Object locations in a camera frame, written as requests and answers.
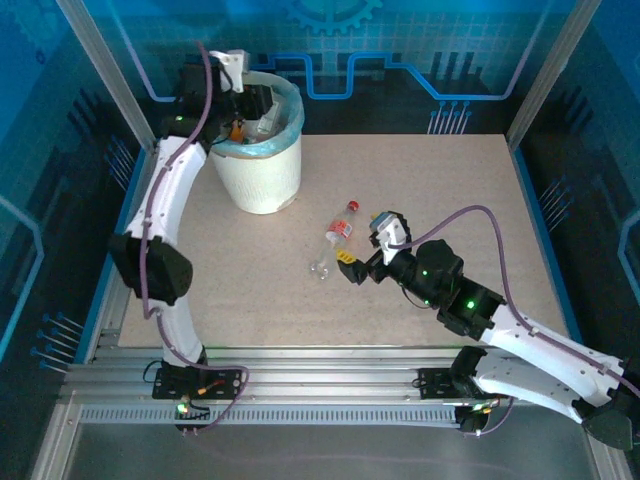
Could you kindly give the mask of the aluminium side rail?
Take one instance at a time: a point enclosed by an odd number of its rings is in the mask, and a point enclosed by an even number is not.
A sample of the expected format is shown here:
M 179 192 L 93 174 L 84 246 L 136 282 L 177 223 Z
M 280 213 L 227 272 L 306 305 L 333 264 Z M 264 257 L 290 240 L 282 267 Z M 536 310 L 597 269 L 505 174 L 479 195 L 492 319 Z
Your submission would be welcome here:
M 156 158 L 155 150 L 151 153 L 139 153 L 116 223 L 108 232 L 107 238 L 124 233 L 135 216 L 149 184 Z M 111 255 L 106 252 L 73 364 L 88 364 L 92 361 L 104 331 L 119 334 L 129 295 L 130 290 L 121 279 Z

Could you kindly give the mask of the blue plastic bin liner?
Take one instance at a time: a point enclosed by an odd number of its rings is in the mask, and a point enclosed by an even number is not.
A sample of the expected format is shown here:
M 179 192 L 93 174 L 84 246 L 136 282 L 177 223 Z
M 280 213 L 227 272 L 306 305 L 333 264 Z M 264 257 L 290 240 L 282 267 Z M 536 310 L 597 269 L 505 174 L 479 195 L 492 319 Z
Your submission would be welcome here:
M 265 86 L 272 90 L 272 99 L 279 104 L 277 117 L 268 138 L 249 144 L 225 140 L 210 147 L 210 152 L 223 157 L 261 159 L 277 155 L 292 146 L 301 136 L 305 112 L 299 88 L 275 74 L 249 71 L 243 77 L 244 86 Z

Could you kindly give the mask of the aluminium outer frame rail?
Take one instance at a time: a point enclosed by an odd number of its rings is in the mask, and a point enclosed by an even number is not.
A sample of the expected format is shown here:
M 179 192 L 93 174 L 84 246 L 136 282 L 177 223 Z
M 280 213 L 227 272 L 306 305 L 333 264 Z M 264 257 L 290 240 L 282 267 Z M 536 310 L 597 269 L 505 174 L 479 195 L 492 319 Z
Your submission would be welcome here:
M 55 406 L 29 480 L 64 480 L 79 430 L 82 406 L 71 401 Z
M 625 454 L 597 440 L 589 439 L 600 480 L 634 480 Z

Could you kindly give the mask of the clear cola bottle red label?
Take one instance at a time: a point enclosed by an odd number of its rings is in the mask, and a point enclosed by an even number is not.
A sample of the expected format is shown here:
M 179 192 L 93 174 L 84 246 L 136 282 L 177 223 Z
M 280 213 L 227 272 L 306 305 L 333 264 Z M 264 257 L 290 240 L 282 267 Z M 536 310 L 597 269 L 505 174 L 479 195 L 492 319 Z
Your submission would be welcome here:
M 310 271 L 320 280 L 327 280 L 337 266 L 336 252 L 345 246 L 353 232 L 353 218 L 359 203 L 350 200 L 326 227 L 321 247 L 310 264 Z

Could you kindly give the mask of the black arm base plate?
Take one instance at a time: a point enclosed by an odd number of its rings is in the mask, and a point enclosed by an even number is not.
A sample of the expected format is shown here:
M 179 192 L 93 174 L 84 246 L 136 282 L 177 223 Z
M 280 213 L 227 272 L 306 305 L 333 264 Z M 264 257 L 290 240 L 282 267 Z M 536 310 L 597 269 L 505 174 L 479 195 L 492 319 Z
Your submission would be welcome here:
M 237 369 L 162 366 L 156 372 L 151 396 L 156 400 L 233 400 L 243 385 L 242 377 Z
M 422 400 L 426 399 L 473 399 L 489 400 L 497 394 L 481 390 L 469 377 L 453 375 L 448 368 L 421 368 L 412 381 Z

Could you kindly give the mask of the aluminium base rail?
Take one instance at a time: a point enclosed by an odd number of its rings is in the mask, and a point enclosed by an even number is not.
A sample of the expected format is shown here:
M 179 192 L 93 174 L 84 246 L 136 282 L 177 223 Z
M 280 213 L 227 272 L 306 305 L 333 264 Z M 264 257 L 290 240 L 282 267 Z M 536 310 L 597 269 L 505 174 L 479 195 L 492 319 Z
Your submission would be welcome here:
M 90 364 L 73 365 L 59 391 L 78 403 L 149 401 L 152 385 L 144 367 L 159 357 L 151 348 L 100 347 Z M 249 370 L 241 397 L 245 404 L 403 404 L 417 403 L 411 386 L 420 368 L 445 368 L 457 348 L 264 347 L 209 348 L 213 367 Z

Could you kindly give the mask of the black controller box with LED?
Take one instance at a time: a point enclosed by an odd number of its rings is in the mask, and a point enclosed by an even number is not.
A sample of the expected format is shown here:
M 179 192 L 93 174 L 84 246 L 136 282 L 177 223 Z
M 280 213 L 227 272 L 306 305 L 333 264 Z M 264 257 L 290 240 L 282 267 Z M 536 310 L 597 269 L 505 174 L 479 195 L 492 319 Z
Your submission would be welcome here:
M 209 420 L 211 417 L 211 411 L 208 407 L 198 406 L 193 403 L 191 399 L 182 399 L 176 404 L 175 419 L 183 422 L 176 423 L 175 427 L 181 433 L 187 433 L 188 431 L 197 431 L 202 428 L 202 425 L 196 425 L 190 427 L 189 423 L 198 420 Z
M 458 430 L 465 435 L 480 436 L 488 431 L 489 418 L 498 404 L 476 404 L 455 408 Z

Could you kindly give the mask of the aluminium enclosure post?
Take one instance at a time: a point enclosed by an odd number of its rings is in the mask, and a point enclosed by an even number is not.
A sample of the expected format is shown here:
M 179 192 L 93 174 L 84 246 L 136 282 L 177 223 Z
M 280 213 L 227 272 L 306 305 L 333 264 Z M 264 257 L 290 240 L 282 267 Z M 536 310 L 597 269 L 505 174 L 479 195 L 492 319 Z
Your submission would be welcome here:
M 83 0 L 55 0 L 140 146 L 153 151 L 156 137 Z
M 568 15 L 506 134 L 511 153 L 519 147 L 601 3 L 602 0 L 575 1 L 574 8 Z

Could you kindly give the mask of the white textured waste bin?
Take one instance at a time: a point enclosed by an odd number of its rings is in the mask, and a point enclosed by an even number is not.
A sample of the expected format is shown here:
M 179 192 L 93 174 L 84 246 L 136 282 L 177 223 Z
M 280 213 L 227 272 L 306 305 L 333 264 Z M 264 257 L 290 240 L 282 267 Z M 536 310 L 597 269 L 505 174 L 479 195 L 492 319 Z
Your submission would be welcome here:
M 267 215 L 283 210 L 295 199 L 301 184 L 302 137 L 288 148 L 265 158 L 243 158 L 211 150 L 208 159 L 227 193 L 241 210 Z

